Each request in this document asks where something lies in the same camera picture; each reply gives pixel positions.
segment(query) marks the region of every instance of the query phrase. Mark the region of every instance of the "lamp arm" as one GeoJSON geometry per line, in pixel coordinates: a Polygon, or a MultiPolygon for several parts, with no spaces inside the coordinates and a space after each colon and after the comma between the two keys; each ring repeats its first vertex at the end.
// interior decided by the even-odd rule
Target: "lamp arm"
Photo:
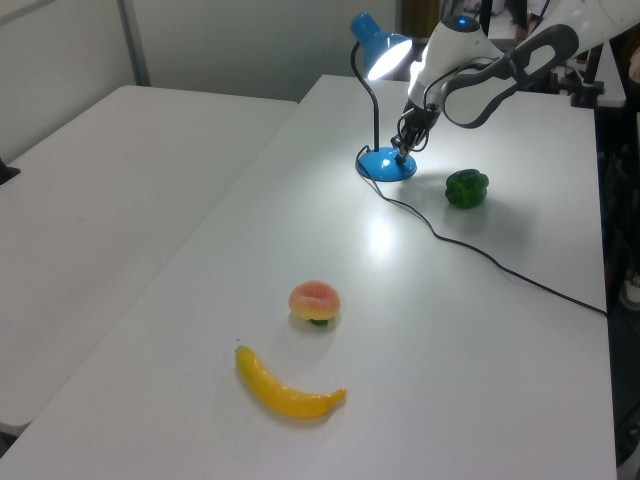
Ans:
{"type": "Polygon", "coordinates": [[[358,48],[360,48],[360,42],[356,42],[353,46],[353,50],[351,50],[351,69],[373,101],[373,151],[377,152],[380,150],[380,111],[378,108],[378,99],[369,84],[365,81],[362,75],[360,75],[358,67],[356,66],[356,52],[358,51],[358,48]]]}

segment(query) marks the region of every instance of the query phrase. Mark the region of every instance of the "fake fruit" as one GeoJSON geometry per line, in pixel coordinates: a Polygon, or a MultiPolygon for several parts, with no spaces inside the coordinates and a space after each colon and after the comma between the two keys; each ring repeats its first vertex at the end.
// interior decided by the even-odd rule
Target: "fake fruit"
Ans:
{"type": "Polygon", "coordinates": [[[489,178],[473,168],[460,170],[447,178],[447,200],[458,208],[471,208],[487,196],[489,178]]]}
{"type": "Polygon", "coordinates": [[[335,317],[340,310],[340,297],[328,283],[311,280],[293,289],[289,296],[289,308],[303,320],[326,326],[326,321],[335,317]]]}
{"type": "Polygon", "coordinates": [[[330,394],[320,394],[286,387],[269,373],[253,350],[244,345],[236,349],[236,365],[256,397],[276,412],[290,417],[313,418],[324,415],[347,394],[344,388],[330,394]]]}

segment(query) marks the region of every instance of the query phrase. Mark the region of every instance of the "lamp shade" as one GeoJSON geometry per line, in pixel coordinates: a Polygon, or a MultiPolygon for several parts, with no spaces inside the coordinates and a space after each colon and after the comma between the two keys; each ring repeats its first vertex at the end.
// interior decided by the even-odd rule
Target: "lamp shade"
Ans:
{"type": "Polygon", "coordinates": [[[351,31],[364,50],[364,69],[369,80],[392,71],[411,50],[411,40],[397,33],[383,32],[369,13],[356,15],[351,31]]]}

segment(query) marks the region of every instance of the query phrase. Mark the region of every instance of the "green bell pepper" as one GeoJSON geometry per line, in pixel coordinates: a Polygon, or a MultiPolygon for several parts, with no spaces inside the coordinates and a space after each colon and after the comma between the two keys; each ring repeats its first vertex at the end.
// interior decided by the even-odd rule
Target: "green bell pepper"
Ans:
{"type": "Polygon", "coordinates": [[[447,178],[447,200],[458,208],[471,208],[487,196],[489,178],[473,168],[460,170],[447,178]]]}

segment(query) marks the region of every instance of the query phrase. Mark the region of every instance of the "toy banana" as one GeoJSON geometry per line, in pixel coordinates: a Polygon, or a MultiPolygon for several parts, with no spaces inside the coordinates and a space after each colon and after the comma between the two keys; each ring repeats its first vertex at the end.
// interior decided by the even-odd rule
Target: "toy banana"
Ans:
{"type": "Polygon", "coordinates": [[[276,412],[297,418],[313,418],[329,412],[347,394],[341,388],[330,394],[304,393],[286,387],[276,380],[243,345],[236,349],[236,365],[251,391],[276,412]]]}

